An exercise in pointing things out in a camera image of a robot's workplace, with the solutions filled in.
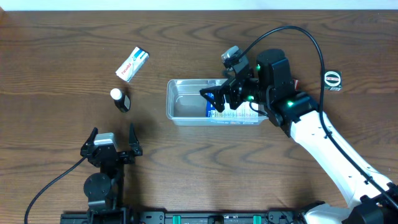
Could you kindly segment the blue white medicine box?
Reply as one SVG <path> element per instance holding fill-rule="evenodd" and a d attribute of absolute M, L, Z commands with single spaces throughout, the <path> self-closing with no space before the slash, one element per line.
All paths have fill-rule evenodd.
<path fill-rule="evenodd" d="M 242 103 L 237 109 L 232 110 L 229 103 L 224 103 L 224 110 L 219 112 L 209 102 L 206 102 L 205 117 L 227 121 L 229 123 L 255 123 L 267 117 L 251 109 L 249 102 Z"/>

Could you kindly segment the clear plastic container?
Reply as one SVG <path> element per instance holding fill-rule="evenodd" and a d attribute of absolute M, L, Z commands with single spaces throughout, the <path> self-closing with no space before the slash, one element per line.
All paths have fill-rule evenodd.
<path fill-rule="evenodd" d="M 258 125 L 255 123 L 229 123 L 218 119 L 205 117 L 206 100 L 200 95 L 200 90 L 217 86 L 226 81 L 223 79 L 173 79 L 167 84 L 166 115 L 177 126 L 236 126 Z M 263 107 L 252 104 L 251 109 L 262 110 Z"/>

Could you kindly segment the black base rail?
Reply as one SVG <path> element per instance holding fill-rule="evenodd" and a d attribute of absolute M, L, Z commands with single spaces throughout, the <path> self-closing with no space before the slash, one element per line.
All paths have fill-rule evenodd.
<path fill-rule="evenodd" d="M 303 215 L 288 210 L 265 212 L 137 212 L 131 208 L 66 212 L 60 224 L 305 224 Z"/>

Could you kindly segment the red medicine box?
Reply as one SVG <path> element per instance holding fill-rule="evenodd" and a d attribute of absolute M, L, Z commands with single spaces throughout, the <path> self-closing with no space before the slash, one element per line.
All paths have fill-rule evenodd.
<path fill-rule="evenodd" d="M 294 79 L 295 90 L 299 90 L 299 81 Z"/>

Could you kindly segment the white Panadol box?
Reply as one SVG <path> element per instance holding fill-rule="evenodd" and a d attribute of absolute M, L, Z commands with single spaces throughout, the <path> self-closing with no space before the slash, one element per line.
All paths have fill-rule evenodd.
<path fill-rule="evenodd" d="M 135 47 L 130 56 L 116 70 L 116 75 L 125 82 L 130 82 L 148 58 L 149 53 L 147 51 L 140 47 Z"/>

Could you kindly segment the green box round logo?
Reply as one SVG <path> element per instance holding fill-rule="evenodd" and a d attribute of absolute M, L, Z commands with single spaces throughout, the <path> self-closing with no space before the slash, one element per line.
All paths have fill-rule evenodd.
<path fill-rule="evenodd" d="M 330 91 L 342 90 L 341 72 L 337 70 L 326 70 L 324 74 L 324 89 Z"/>

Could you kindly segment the dark bottle white cap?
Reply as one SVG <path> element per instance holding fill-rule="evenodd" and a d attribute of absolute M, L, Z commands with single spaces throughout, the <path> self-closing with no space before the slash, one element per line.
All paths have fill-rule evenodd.
<path fill-rule="evenodd" d="M 119 88 L 113 88 L 110 91 L 110 96 L 114 100 L 116 107 L 123 113 L 126 113 L 131 108 L 131 101 L 127 94 L 122 92 Z"/>

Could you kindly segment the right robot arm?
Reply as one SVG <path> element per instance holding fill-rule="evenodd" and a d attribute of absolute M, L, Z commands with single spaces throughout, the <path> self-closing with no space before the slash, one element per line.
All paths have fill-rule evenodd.
<path fill-rule="evenodd" d="M 269 121 L 313 156 L 347 203 L 314 203 L 297 212 L 294 223 L 397 223 L 397 185 L 345 141 L 310 95 L 296 89 L 284 52 L 263 51 L 256 68 L 241 52 L 234 46 L 222 54 L 228 79 L 200 90 L 201 96 L 219 112 L 244 102 L 263 106 Z"/>

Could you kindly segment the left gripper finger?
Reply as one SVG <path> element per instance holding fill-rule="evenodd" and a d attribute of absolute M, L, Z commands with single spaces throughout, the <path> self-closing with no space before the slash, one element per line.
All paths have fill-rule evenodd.
<path fill-rule="evenodd" d="M 91 134 L 89 135 L 88 139 L 82 145 L 82 149 L 89 149 L 94 145 L 95 137 L 98 134 L 98 128 L 93 128 Z"/>
<path fill-rule="evenodd" d="M 139 144 L 139 141 L 137 139 L 135 130 L 134 130 L 134 125 L 131 123 L 130 127 L 129 127 L 129 141 L 128 144 L 130 146 L 130 148 L 133 151 L 140 151 L 141 150 L 141 146 Z"/>

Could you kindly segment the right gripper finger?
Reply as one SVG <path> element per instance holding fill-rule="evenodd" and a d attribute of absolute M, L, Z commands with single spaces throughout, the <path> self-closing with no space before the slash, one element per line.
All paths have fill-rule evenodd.
<path fill-rule="evenodd" d="M 221 93 L 205 93 L 203 96 L 206 100 L 206 111 L 217 111 L 222 113 L 225 110 L 224 94 Z"/>
<path fill-rule="evenodd" d="M 224 82 L 222 85 L 212 86 L 208 88 L 203 88 L 200 90 L 201 95 L 211 93 L 213 95 L 225 95 L 229 92 L 230 86 L 228 82 Z"/>

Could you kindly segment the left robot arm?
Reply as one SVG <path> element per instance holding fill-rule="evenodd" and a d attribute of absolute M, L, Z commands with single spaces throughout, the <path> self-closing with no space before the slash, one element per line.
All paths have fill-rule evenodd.
<path fill-rule="evenodd" d="M 113 133 L 100 134 L 94 128 L 82 145 L 80 155 L 100 169 L 87 178 L 83 187 L 90 211 L 99 213 L 123 206 L 124 166 L 134 164 L 135 157 L 142 155 L 133 124 L 129 127 L 128 144 L 130 150 L 118 151 Z"/>

